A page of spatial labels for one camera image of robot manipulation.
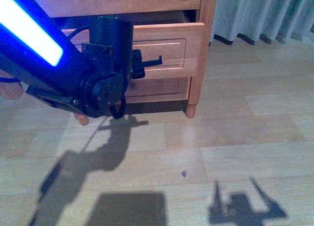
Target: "glowing light bar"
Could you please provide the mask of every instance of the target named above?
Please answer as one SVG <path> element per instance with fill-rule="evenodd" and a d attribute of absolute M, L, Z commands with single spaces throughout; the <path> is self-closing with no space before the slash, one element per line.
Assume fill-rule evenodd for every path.
<path fill-rule="evenodd" d="M 59 63 L 63 49 L 14 0 L 0 0 L 0 23 L 52 66 Z"/>

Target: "drawer front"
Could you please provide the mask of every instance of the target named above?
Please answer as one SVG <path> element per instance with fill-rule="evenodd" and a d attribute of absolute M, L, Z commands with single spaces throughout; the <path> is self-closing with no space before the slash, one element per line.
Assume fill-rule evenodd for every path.
<path fill-rule="evenodd" d="M 73 29 L 63 30 L 68 35 Z M 163 64 L 145 68 L 144 79 L 195 76 L 200 55 L 203 23 L 139 25 L 134 26 L 133 49 L 140 49 L 143 61 L 158 59 Z M 80 44 L 89 42 L 88 30 L 72 39 L 80 50 Z"/>
<path fill-rule="evenodd" d="M 133 80 L 128 86 L 128 103 L 188 99 L 190 78 Z"/>
<path fill-rule="evenodd" d="M 199 9 L 200 0 L 36 0 L 50 17 Z"/>

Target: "wooden nightstand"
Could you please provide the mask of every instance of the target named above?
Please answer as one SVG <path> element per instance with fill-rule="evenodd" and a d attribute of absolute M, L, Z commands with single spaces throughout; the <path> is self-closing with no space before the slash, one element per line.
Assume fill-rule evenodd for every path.
<path fill-rule="evenodd" d="M 163 64 L 145 69 L 143 79 L 133 80 L 126 92 L 127 102 L 188 100 L 186 115 L 194 117 L 199 101 L 216 0 L 36 0 L 52 17 L 196 10 L 192 23 L 135 25 L 133 48 L 143 60 L 158 59 Z M 73 29 L 64 29 L 69 34 Z M 80 48 L 89 41 L 88 30 L 72 42 Z"/>

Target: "white curtain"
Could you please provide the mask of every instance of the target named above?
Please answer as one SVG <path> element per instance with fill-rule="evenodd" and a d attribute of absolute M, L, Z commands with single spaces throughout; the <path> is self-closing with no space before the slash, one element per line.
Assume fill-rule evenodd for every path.
<path fill-rule="evenodd" d="M 238 33 L 256 41 L 263 34 L 307 36 L 314 25 L 314 0 L 217 0 L 214 34 L 234 41 Z"/>

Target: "wooden floor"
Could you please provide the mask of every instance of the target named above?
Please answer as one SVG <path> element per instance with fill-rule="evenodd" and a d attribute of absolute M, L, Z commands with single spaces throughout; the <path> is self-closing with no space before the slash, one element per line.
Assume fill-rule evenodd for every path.
<path fill-rule="evenodd" d="M 308 38 L 214 41 L 194 119 L 134 109 L 80 126 L 26 94 L 0 98 L 0 225 L 314 225 Z"/>

